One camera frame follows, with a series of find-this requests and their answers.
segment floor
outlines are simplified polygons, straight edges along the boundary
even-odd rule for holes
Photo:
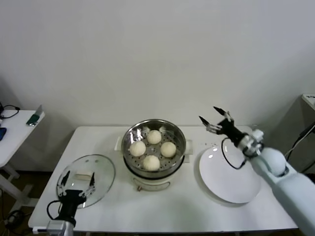
[[[4,177],[8,178],[8,174],[4,171],[0,171],[0,174]],[[20,172],[21,176],[19,179],[14,179],[12,183],[19,189],[23,189],[27,183],[31,183],[34,185],[30,193],[31,198],[39,198],[41,193],[43,192],[51,173],[42,173],[42,172]],[[8,194],[4,194],[4,209],[3,213],[5,216],[9,214],[10,209],[14,205],[15,200],[9,196]],[[32,235],[30,230],[28,230],[28,220],[31,216],[31,212],[33,208],[31,207],[23,207],[21,209],[25,214],[28,214],[24,219],[23,223],[15,229],[15,232],[18,234],[24,233],[27,235]],[[5,227],[3,222],[0,223],[0,236],[14,236],[14,233],[5,231]],[[75,235],[85,236],[85,233],[77,233]],[[141,236],[157,236],[158,234],[141,234]],[[175,234],[163,234],[164,236],[174,236]],[[197,235],[197,236],[234,236],[234,233],[228,234],[190,234],[189,236]],[[288,230],[288,231],[277,231],[277,232],[253,232],[253,233],[240,233],[241,236],[303,236],[303,234],[299,230]],[[92,233],[91,236],[132,236],[132,234],[112,234],[112,233]]]

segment power cord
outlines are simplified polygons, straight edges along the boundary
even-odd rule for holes
[[[284,155],[284,156],[287,156],[286,161],[289,161],[293,150],[298,146],[298,144],[312,132],[315,133],[315,122],[313,122],[302,133],[300,133],[299,137],[297,138],[297,140],[292,145],[292,148],[289,151],[287,151],[286,154]],[[308,165],[306,168],[304,168],[301,173],[304,173],[305,171],[307,171],[314,164],[315,164],[315,161],[313,161],[310,165]]]
[[[222,151],[223,157],[225,158],[226,162],[227,162],[232,168],[234,168],[234,169],[236,169],[236,170],[239,170],[239,169],[241,169],[241,168],[246,164],[247,160],[244,159],[244,161],[241,163],[241,165],[240,165],[239,167],[233,166],[233,165],[228,161],[228,159],[226,158],[225,153],[224,153],[224,151],[223,151],[223,144],[224,144],[224,141],[227,140],[227,139],[229,139],[229,138],[224,138],[224,139],[221,141],[221,151]]]
[[[51,202],[47,205],[47,208],[46,208],[47,215],[49,216],[49,218],[50,218],[51,220],[54,220],[54,218],[51,216],[51,214],[50,214],[50,212],[49,212],[49,207],[50,207],[50,205],[51,205],[52,203],[60,203],[60,201],[59,201],[59,200],[51,201]]]
[[[21,233],[17,233],[14,231],[17,227],[21,225],[23,220],[25,219],[25,216],[30,215],[30,214],[24,214],[21,210],[14,210],[8,214],[7,217],[4,216],[4,194],[3,190],[0,189],[1,191],[1,216],[2,216],[2,221],[4,222],[5,226],[5,231],[3,232],[2,235],[5,234],[5,232],[8,230],[8,234],[14,233],[17,236],[26,236],[29,233],[32,232],[30,228],[22,230]]]
[[[13,107],[16,110],[16,113],[14,113],[13,115],[10,115],[9,117],[5,117],[1,115],[1,112],[5,110],[6,107]],[[17,115],[19,113],[21,108],[14,106],[14,105],[5,105],[3,106],[0,102],[0,119],[9,119],[11,117],[14,117],[15,115]]]

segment stainless steel pot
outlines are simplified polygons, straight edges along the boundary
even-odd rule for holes
[[[159,130],[162,140],[156,145],[149,144],[147,135],[150,130]],[[146,152],[139,157],[130,154],[130,145],[135,141],[143,141],[146,145]],[[176,146],[176,154],[173,158],[165,158],[161,155],[160,147],[165,142],[172,142]],[[184,161],[186,140],[182,131],[173,123],[161,119],[144,120],[131,127],[122,140],[122,152],[125,164],[135,175],[145,179],[161,179],[175,173]],[[142,162],[147,155],[154,155],[160,160],[158,171],[147,171],[143,168]]]

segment cable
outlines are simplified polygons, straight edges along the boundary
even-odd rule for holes
[[[308,169],[310,169],[313,165],[315,164],[315,161],[313,161],[309,166],[307,166],[306,168],[304,168],[301,173],[304,173],[305,171],[307,171]]]
[[[47,214],[48,214],[48,216],[49,216],[49,218],[51,219],[51,220],[54,220],[54,218],[51,216],[51,214],[49,213],[49,207],[50,207],[50,205],[52,204],[52,203],[59,203],[60,201],[59,200],[54,200],[54,201],[52,201],[52,202],[50,202],[48,205],[47,205],[47,208],[46,208],[46,211],[47,211]]]
[[[288,154],[288,156],[287,156],[287,158],[286,158],[286,161],[289,161],[290,156],[291,156],[291,154],[292,154],[292,152],[293,152],[294,146],[295,146],[300,140],[301,140],[301,137],[298,137],[297,140],[294,142],[294,144],[292,145],[292,148],[291,148],[291,150],[289,151],[289,154]]]
[[[1,191],[1,216],[2,216],[2,220],[4,221],[5,231],[8,230],[8,235],[10,233],[13,233],[17,236],[26,236],[27,234],[31,233],[32,230],[30,228],[22,230],[21,234],[13,231],[13,229],[20,226],[20,224],[23,222],[25,218],[25,214],[21,210],[14,210],[10,212],[7,217],[5,217],[4,216],[4,194],[3,194],[2,189],[0,189],[0,191]],[[9,218],[11,217],[13,217],[14,220],[16,219],[15,222],[14,220],[12,221],[12,223],[8,222]]]
[[[301,137],[300,140],[297,141],[295,145],[293,145],[293,148],[291,148],[289,151],[287,151],[284,156],[287,156],[290,152],[292,152],[292,151],[299,145],[299,143],[300,143],[306,136],[308,136],[308,134],[310,134],[310,133],[313,131],[314,128],[315,128],[315,125],[313,125],[312,128],[311,128],[303,137]]]
[[[224,144],[224,141],[227,140],[227,139],[229,139],[229,138],[225,138],[225,139],[223,139],[222,142],[221,142],[221,151],[222,151],[223,157],[225,158],[226,162],[227,162],[232,168],[234,168],[234,169],[236,169],[236,170],[239,170],[239,169],[241,169],[241,168],[246,164],[247,160],[245,159],[245,160],[241,163],[241,165],[240,165],[239,167],[233,166],[233,165],[228,161],[228,159],[226,158],[226,156],[225,156],[225,154],[224,154],[224,151],[223,151],[223,144]]]
[[[14,117],[15,115],[17,115],[17,114],[19,113],[19,111],[20,111],[20,109],[21,109],[21,108],[19,108],[19,107],[13,106],[13,105],[5,105],[4,107],[2,107],[3,110],[4,110],[6,107],[14,107],[14,109],[16,110],[16,113],[14,113],[13,115],[11,115],[11,116],[9,116],[9,117],[4,117],[4,116],[1,116],[1,115],[0,115],[0,119],[9,119],[9,118],[11,118],[11,117]]]

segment steamed bun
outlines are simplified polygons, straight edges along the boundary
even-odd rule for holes
[[[159,165],[159,159],[153,155],[146,156],[143,160],[143,168],[147,171],[157,171]]]
[[[133,156],[142,156],[146,152],[146,145],[142,141],[136,141],[130,145],[130,153]]]
[[[162,140],[162,135],[158,130],[151,130],[147,139],[150,144],[158,144]]]
[[[176,146],[171,142],[166,142],[162,144],[161,154],[167,158],[173,157],[176,154]]]

